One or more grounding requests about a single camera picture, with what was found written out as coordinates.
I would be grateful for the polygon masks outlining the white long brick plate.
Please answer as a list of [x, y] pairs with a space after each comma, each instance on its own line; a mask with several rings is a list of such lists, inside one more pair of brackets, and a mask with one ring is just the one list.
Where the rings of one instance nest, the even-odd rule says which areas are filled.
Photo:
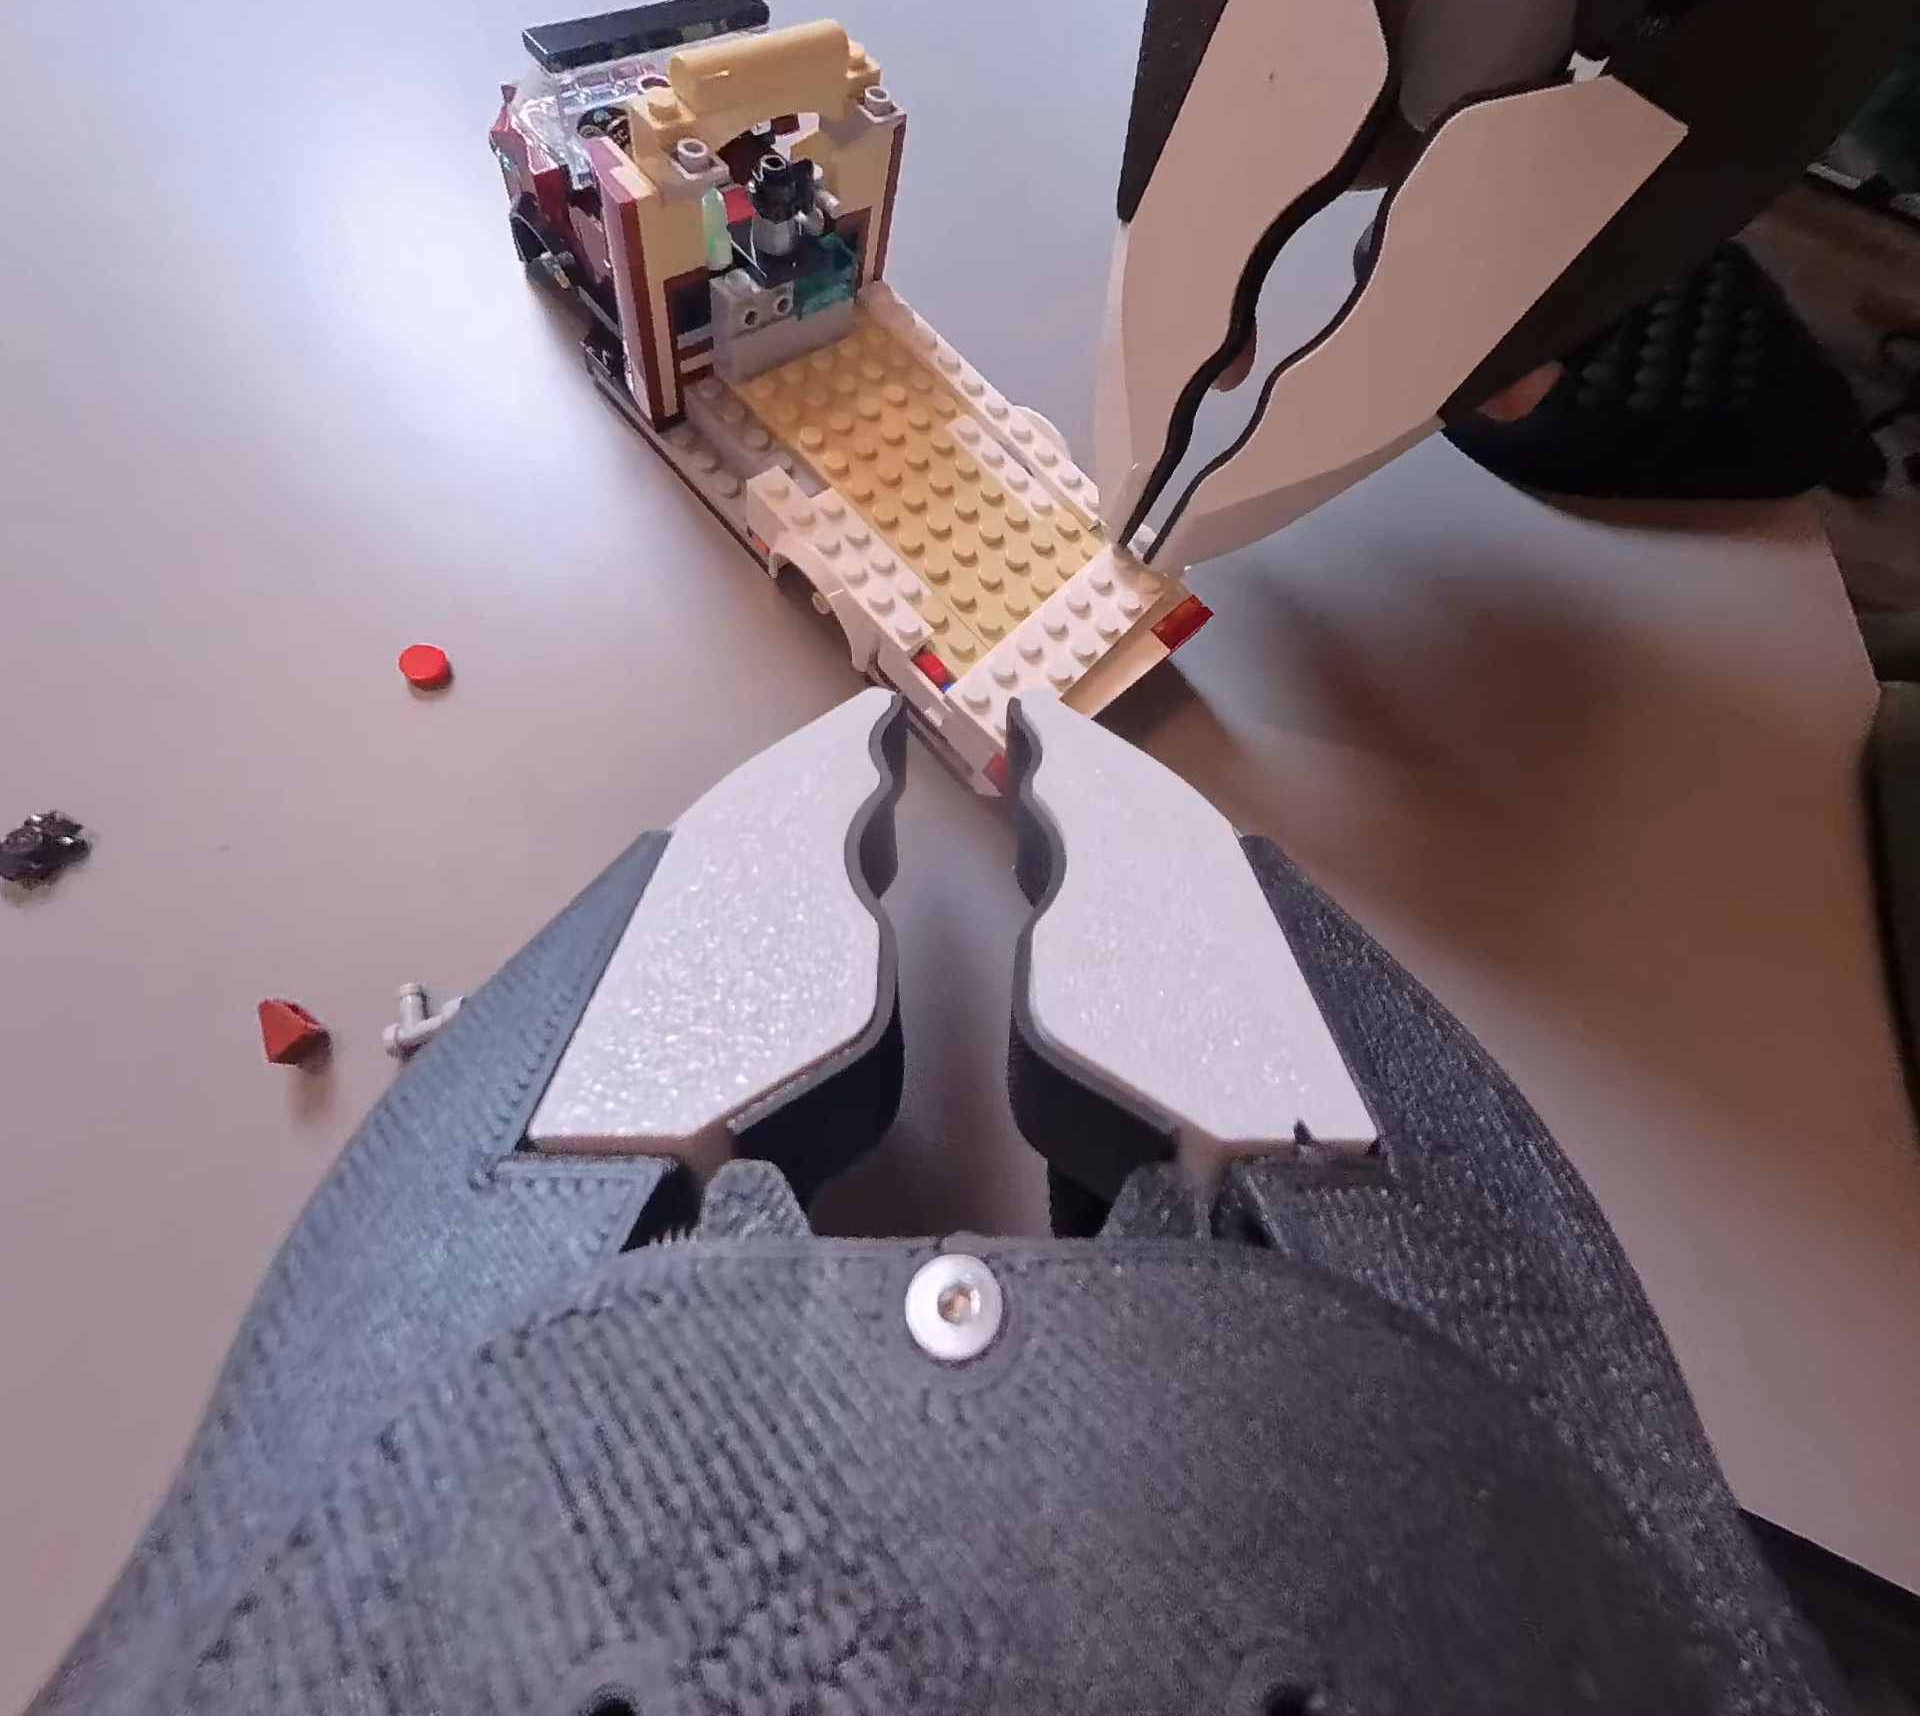
[[1191, 598], [1180, 575], [1098, 548], [956, 673], [929, 733], [974, 788], [992, 792], [1015, 698], [1056, 696], [1096, 716], [1172, 655], [1175, 622]]

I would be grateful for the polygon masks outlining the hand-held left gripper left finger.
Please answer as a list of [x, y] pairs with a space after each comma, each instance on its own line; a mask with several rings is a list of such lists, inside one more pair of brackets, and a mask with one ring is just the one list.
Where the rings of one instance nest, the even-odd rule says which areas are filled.
[[667, 831], [529, 1119], [549, 1155], [857, 1160], [905, 1088], [905, 702], [866, 689]]

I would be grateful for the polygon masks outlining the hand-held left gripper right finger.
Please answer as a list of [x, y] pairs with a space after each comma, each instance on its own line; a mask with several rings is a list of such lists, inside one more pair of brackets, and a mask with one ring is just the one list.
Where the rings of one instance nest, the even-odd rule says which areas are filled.
[[1009, 746], [1016, 1013], [1044, 1064], [1189, 1169], [1369, 1151], [1377, 1119], [1229, 815], [1054, 696], [1015, 702]]

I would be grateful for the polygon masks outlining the small black brick piece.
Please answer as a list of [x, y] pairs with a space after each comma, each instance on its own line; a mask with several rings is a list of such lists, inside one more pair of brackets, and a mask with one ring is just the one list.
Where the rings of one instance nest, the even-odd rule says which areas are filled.
[[63, 811], [39, 811], [3, 836], [3, 883], [39, 888], [55, 881], [92, 851], [86, 825]]

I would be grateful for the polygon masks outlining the toy brick truck model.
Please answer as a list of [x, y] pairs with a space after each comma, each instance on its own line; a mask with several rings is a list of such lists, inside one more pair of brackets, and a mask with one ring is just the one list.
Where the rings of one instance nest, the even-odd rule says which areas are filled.
[[832, 19], [658, 0], [522, 32], [490, 143], [529, 280], [599, 391], [855, 671], [945, 692], [1119, 546], [1062, 434], [887, 280], [907, 113]]

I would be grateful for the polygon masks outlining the black wrist rest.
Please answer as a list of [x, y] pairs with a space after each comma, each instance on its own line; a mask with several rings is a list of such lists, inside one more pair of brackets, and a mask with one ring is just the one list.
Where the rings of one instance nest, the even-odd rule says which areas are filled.
[[1737, 240], [1583, 341], [1540, 402], [1448, 441], [1537, 493], [1641, 504], [1878, 493], [1853, 385]]

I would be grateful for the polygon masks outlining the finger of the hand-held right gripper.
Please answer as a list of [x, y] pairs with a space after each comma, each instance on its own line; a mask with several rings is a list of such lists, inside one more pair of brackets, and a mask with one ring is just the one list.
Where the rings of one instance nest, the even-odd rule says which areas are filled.
[[1418, 444], [1686, 133], [1611, 74], [1446, 118], [1384, 204], [1351, 305], [1172, 510], [1165, 564], [1257, 543]]
[[1253, 323], [1260, 241], [1332, 180], [1389, 77], [1378, 0], [1226, 0], [1132, 216], [1095, 389], [1109, 531], [1134, 531]]

